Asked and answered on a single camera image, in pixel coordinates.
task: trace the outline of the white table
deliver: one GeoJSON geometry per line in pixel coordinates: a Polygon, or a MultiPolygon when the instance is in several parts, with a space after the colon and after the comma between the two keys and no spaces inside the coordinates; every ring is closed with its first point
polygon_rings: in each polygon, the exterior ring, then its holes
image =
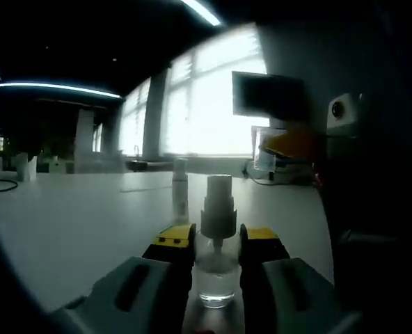
{"type": "MultiPolygon", "coordinates": [[[[170,224],[171,189],[120,190],[170,186],[171,177],[170,172],[38,174],[36,181],[0,193],[1,243],[45,310],[62,306],[128,257],[143,254],[170,224]]],[[[232,182],[237,224],[270,227],[292,257],[333,282],[330,237],[316,189],[232,182]]],[[[206,184],[206,175],[189,174],[190,218],[198,226],[206,184]]]]}

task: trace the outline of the ceiling light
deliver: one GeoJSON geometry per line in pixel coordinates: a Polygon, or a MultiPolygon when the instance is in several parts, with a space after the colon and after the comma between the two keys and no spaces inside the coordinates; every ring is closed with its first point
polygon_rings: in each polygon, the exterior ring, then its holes
{"type": "Polygon", "coordinates": [[[78,91],[78,92],[109,96],[109,97],[114,97],[116,99],[121,98],[121,96],[119,96],[119,95],[106,93],[106,92],[101,92],[99,90],[86,89],[86,88],[80,88],[80,87],[63,86],[63,85],[53,85],[51,83],[35,83],[35,82],[9,82],[9,83],[3,83],[3,84],[0,83],[0,87],[12,87],[12,86],[57,88],[57,89],[75,90],[75,91],[78,91]]]}
{"type": "Polygon", "coordinates": [[[186,5],[191,7],[196,11],[203,19],[208,21],[213,26],[218,26],[220,24],[219,19],[217,19],[210,11],[208,11],[202,4],[198,3],[196,0],[181,0],[186,5]]]}

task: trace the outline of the spray bottle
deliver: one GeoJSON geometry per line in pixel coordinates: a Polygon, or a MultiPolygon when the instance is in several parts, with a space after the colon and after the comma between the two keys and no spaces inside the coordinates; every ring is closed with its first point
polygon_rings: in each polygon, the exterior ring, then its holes
{"type": "Polygon", "coordinates": [[[187,223],[189,220],[186,165],[186,159],[176,159],[173,163],[172,204],[173,220],[176,225],[187,223]]]}
{"type": "Polygon", "coordinates": [[[238,286],[236,222],[231,176],[210,175],[201,228],[196,235],[195,263],[198,293],[207,308],[225,307],[238,286]]]}

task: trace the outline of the yellow object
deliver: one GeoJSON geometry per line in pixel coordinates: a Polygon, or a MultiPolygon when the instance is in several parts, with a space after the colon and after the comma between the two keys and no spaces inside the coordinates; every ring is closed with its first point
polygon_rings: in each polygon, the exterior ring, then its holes
{"type": "Polygon", "coordinates": [[[271,228],[247,228],[248,240],[252,239],[278,239],[271,228]]]}
{"type": "Polygon", "coordinates": [[[154,245],[186,248],[189,245],[191,224],[170,226],[155,238],[154,245]]]}
{"type": "Polygon", "coordinates": [[[261,148],[291,158],[302,158],[312,161],[315,156],[316,136],[307,129],[298,128],[287,130],[265,138],[261,148]]]}

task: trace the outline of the table surface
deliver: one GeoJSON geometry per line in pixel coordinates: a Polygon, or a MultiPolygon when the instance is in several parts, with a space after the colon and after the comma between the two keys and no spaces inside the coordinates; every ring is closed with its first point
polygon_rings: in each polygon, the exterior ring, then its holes
{"type": "MultiPolygon", "coordinates": [[[[15,173],[0,177],[14,179],[15,173]]],[[[171,224],[171,178],[170,172],[38,174],[0,193],[0,242],[40,305],[55,310],[130,256],[141,256],[171,224]]],[[[197,229],[206,186],[206,175],[189,174],[190,221],[197,229]]],[[[333,282],[330,236],[316,189],[234,178],[232,194],[238,225],[270,227],[291,257],[333,282]]],[[[208,317],[220,317],[214,311],[208,317]]]]}

